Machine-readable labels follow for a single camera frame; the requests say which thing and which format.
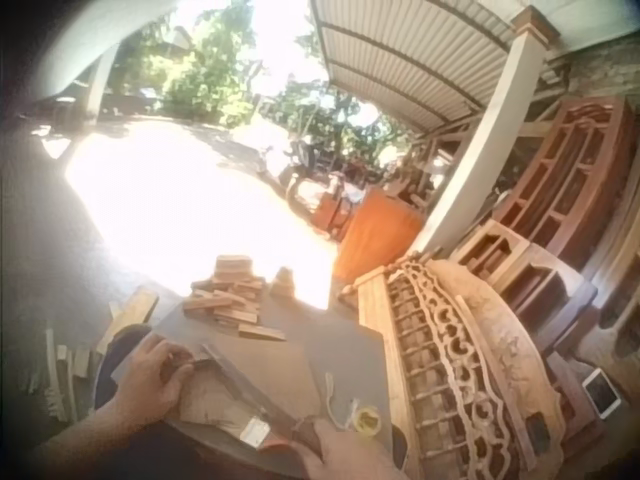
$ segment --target corrugated metal roof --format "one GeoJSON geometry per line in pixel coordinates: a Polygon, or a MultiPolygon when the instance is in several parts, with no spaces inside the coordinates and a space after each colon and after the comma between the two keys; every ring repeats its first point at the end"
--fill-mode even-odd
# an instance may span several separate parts
{"type": "MultiPolygon", "coordinates": [[[[331,83],[419,131],[483,110],[514,39],[509,24],[474,0],[311,6],[331,83]]],[[[542,79],[557,81],[549,69],[542,79]]]]}

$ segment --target ground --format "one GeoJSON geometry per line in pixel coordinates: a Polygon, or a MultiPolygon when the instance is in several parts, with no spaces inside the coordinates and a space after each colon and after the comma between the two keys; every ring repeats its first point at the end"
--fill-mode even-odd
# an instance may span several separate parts
{"type": "Polygon", "coordinates": [[[110,322],[108,303],[138,285],[160,294],[155,322],[211,274],[217,255],[247,254],[267,279],[293,268],[298,298],[327,307],[335,244],[254,175],[257,152],[227,132],[105,123],[60,156],[64,140],[31,130],[3,145],[4,438],[29,445],[55,427],[42,388],[32,396],[19,388],[34,371],[47,383],[45,328],[56,343],[95,345],[110,322]]]}

